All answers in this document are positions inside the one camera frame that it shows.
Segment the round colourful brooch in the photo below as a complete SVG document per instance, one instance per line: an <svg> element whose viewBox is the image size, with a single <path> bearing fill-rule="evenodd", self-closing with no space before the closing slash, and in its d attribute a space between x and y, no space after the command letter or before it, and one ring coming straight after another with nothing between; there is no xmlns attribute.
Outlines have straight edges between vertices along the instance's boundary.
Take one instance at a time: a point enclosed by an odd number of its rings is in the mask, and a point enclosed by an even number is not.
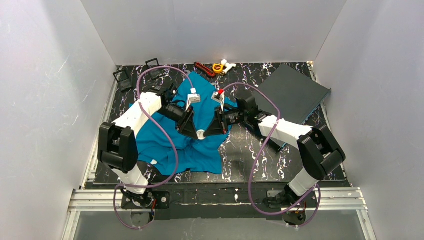
<svg viewBox="0 0 424 240"><path fill-rule="evenodd" d="M196 132L196 135L197 135L198 140L204 140L206 138L205 137L205 130L203 130L203 129L198 130Z"/></svg>

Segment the blue garment cloth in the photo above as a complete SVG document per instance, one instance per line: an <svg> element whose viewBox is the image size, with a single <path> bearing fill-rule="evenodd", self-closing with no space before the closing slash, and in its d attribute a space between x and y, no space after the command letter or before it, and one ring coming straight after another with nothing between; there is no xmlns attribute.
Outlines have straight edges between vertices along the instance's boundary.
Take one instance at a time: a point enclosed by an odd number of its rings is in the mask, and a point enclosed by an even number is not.
<svg viewBox="0 0 424 240"><path fill-rule="evenodd" d="M201 102L193 104L193 121L197 130L206 130L215 115L215 107L219 106L218 102L211 99L216 88L195 72L191 72L189 78L178 87L174 99L182 106L191 87L195 87ZM136 136L139 161L154 165L163 176L169 176L173 172L179 174L186 170L222 173L219 147L228 134L212 135L204 140L192 139L178 133L173 120L159 113L153 114L152 118L162 126L170 138L166 138L163 132L148 120Z"/></svg>

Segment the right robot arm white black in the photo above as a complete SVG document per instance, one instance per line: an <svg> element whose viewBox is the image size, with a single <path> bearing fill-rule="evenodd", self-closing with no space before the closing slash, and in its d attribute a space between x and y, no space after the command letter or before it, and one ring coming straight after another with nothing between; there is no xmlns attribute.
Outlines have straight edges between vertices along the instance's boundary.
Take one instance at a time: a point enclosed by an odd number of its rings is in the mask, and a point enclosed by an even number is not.
<svg viewBox="0 0 424 240"><path fill-rule="evenodd" d="M214 109L204 137L226 134L230 126L243 124L261 137L270 137L299 150L303 168L285 187L285 199L298 200L346 160L344 151L326 124L313 127L278 118L259 109L254 96L238 98L236 107L224 102L222 91L214 92L211 98L219 106Z"/></svg>

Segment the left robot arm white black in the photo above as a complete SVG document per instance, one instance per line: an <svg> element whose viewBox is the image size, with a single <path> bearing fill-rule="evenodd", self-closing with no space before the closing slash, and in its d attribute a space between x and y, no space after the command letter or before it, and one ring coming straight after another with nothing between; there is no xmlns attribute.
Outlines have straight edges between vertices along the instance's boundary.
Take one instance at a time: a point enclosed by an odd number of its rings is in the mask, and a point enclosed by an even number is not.
<svg viewBox="0 0 424 240"><path fill-rule="evenodd" d="M193 104L201 100L195 88L191 88L185 107L173 101L175 86L155 86L141 92L138 100L121 117L104 122L99 128L97 159L119 176L126 189L135 195L143 195L149 182L137 166L139 152L136 136L153 114L159 113L175 122L176 131L197 139Z"/></svg>

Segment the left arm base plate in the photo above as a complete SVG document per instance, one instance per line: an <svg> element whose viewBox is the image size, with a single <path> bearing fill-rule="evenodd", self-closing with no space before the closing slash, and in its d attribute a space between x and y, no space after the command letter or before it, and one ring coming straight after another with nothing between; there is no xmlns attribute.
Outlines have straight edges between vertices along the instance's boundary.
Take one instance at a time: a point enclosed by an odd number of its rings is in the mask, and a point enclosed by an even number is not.
<svg viewBox="0 0 424 240"><path fill-rule="evenodd" d="M170 193L168 191L154 191L151 188L144 188L143 193L132 192L123 186L116 189L117 193L121 193L122 209L149 209L163 210L170 207Z"/></svg>

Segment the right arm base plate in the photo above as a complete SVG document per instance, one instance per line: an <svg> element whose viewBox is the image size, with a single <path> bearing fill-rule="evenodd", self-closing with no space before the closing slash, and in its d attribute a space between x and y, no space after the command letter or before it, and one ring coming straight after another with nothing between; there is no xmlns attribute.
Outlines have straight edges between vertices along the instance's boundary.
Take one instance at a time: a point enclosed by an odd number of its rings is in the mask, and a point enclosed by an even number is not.
<svg viewBox="0 0 424 240"><path fill-rule="evenodd" d="M297 196L289 190L270 190L263 203L271 210L284 210L298 202L293 208L282 215L286 225L290 227L302 227L312 221L318 212L319 198L312 191L304 197Z"/></svg>

